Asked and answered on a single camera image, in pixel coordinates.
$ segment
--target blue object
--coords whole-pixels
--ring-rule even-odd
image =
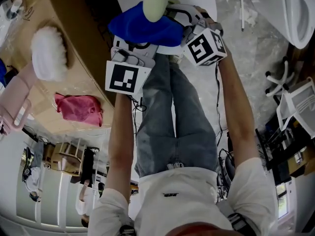
[[[174,47],[182,42],[183,27],[163,16],[155,23],[144,15],[142,2],[115,17],[108,25],[109,30],[125,41],[135,44],[151,43]]]
[[[4,76],[6,74],[6,67],[3,61],[0,59],[0,82],[4,85]]]

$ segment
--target red fabric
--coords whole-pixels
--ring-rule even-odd
[[[57,112],[62,113],[65,120],[84,122],[94,126],[102,126],[103,110],[100,102],[93,96],[63,96],[55,94]]]

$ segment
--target white fluffy brush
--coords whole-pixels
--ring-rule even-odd
[[[66,49],[55,27],[39,29],[31,40],[32,63],[40,80],[62,81],[67,72]]]

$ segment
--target white stick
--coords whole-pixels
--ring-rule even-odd
[[[241,18],[242,18],[242,31],[244,31],[244,28],[245,28],[245,22],[244,22],[244,0],[241,0]]]

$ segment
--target black pants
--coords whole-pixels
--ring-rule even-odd
[[[90,180],[89,187],[92,187],[92,175],[93,175],[93,163],[94,163],[94,153],[86,148],[83,160],[81,184],[84,184],[85,180]]]

